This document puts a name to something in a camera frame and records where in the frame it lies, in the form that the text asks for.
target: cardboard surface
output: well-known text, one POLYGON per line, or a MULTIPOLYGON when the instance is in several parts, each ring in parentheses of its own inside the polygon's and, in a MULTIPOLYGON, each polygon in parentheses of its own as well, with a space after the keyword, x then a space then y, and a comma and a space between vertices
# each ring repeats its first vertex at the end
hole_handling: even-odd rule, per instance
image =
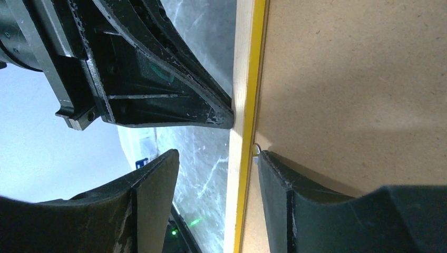
MULTIPOLYGON (((260 85, 255 141, 326 187, 447 183, 446 1, 271 0, 260 85)), ((243 252, 268 252, 256 180, 243 252)))

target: wooden board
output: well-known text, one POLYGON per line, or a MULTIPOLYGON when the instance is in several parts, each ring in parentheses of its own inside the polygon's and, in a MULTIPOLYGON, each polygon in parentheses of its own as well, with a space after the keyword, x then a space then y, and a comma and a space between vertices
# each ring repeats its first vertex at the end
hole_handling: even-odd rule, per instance
POLYGON ((229 142, 225 253, 240 252, 241 247, 265 6, 266 0, 237 1, 232 96, 236 118, 229 142))
MULTIPOLYGON (((325 186, 447 183, 447 3, 271 0, 255 142, 325 186)), ((268 252, 256 166, 243 252, 268 252)))

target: gray floor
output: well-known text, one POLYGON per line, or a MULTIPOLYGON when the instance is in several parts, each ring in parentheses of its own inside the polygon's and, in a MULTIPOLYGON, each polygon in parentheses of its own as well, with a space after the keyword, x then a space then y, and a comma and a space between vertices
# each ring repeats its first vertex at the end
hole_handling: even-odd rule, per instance
MULTIPOLYGON (((161 1, 198 60, 231 94, 236 0, 161 1)), ((223 252, 229 131, 182 126, 119 132, 130 161, 179 150, 174 204, 203 252, 223 252)))

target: white surface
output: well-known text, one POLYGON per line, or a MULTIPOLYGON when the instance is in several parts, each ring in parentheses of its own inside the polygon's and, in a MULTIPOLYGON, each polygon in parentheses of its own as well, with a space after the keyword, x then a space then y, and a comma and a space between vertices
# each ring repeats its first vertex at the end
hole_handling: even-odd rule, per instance
POLYGON ((29 202, 68 199, 130 172, 116 126, 66 126, 43 73, 0 70, 0 195, 29 202))

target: black mechanical bracket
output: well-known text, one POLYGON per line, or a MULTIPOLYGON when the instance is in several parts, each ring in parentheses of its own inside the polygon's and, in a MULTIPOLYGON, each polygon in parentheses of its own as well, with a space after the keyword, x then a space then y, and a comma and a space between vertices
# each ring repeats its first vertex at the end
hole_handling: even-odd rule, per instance
POLYGON ((384 186, 354 199, 269 151, 258 168, 272 253, 447 252, 445 186, 384 186))
POLYGON ((162 252, 178 170, 170 150, 70 200, 0 197, 0 252, 162 252))
POLYGON ((45 73, 68 126, 230 129, 231 98, 159 0, 0 0, 0 69, 45 73))

